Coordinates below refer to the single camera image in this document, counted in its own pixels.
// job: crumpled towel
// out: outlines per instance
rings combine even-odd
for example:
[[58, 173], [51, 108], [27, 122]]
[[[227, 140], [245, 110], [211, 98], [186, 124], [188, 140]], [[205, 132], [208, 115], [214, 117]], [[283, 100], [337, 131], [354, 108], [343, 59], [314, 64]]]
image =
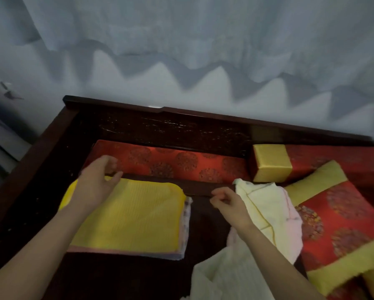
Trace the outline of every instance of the crumpled towel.
[[[253, 184], [242, 179], [236, 179], [233, 183], [252, 222], [294, 264], [303, 247], [302, 219], [287, 191], [274, 183]], [[227, 246], [238, 238], [237, 231], [232, 227], [227, 237]]]
[[[294, 263], [302, 248], [302, 220], [282, 187], [236, 179], [254, 224]], [[194, 266], [190, 300], [273, 300], [274, 297], [248, 246], [238, 237], [209, 259]]]

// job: hand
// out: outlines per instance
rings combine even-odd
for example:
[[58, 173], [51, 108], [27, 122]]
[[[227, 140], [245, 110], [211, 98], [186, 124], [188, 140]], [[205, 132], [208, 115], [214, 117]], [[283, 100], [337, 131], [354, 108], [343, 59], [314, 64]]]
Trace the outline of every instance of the hand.
[[240, 236], [245, 230], [255, 227], [246, 210], [244, 201], [229, 187], [216, 188], [212, 191], [212, 195], [214, 196], [210, 202], [213, 207], [219, 210]]
[[88, 165], [81, 172], [69, 206], [88, 215], [104, 202], [123, 175], [119, 171], [111, 180], [105, 180], [105, 174], [115, 172], [116, 165], [117, 159], [111, 156], [102, 156]]

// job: pillow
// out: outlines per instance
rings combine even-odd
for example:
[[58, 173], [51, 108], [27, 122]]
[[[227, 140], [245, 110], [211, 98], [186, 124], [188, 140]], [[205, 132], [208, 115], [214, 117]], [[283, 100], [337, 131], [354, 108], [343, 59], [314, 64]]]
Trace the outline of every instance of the pillow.
[[374, 208], [336, 161], [287, 186], [303, 220], [302, 258], [308, 278], [328, 295], [363, 274], [374, 297]]
[[356, 186], [374, 186], [374, 146], [255, 144], [249, 160], [254, 182], [293, 182], [337, 161]]

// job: finger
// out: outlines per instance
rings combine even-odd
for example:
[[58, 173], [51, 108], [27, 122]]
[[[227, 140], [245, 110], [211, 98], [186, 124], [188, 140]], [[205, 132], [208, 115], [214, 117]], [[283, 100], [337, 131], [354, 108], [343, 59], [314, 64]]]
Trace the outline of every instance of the finger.
[[117, 172], [117, 173], [112, 177], [112, 179], [110, 179], [110, 180], [108, 181], [109, 185], [115, 187], [116, 184], [119, 183], [119, 181], [120, 181], [120, 179], [121, 179], [122, 176], [123, 176], [123, 171], [119, 171], [119, 172]]
[[227, 186], [224, 186], [224, 187], [219, 187], [219, 188], [215, 188], [213, 191], [212, 191], [212, 195], [218, 195], [218, 194], [224, 194], [226, 197], [228, 197], [230, 200], [235, 200], [237, 199], [239, 196], [234, 192], [232, 191], [229, 187]]
[[213, 207], [217, 208], [222, 214], [227, 209], [230, 208], [230, 206], [226, 203], [224, 203], [220, 197], [214, 196], [210, 200], [210, 203]]
[[105, 174], [111, 174], [116, 171], [117, 159], [113, 156], [102, 156], [103, 171]]

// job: forearm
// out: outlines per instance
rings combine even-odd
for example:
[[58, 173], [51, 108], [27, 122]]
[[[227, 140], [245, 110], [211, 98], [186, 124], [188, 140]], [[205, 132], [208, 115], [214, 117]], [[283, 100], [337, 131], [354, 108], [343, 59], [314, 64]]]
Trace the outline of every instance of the forearm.
[[41, 299], [85, 217], [71, 206], [59, 211], [0, 269], [0, 299]]
[[279, 250], [252, 225], [239, 232], [248, 245], [255, 261], [276, 300], [324, 300]]

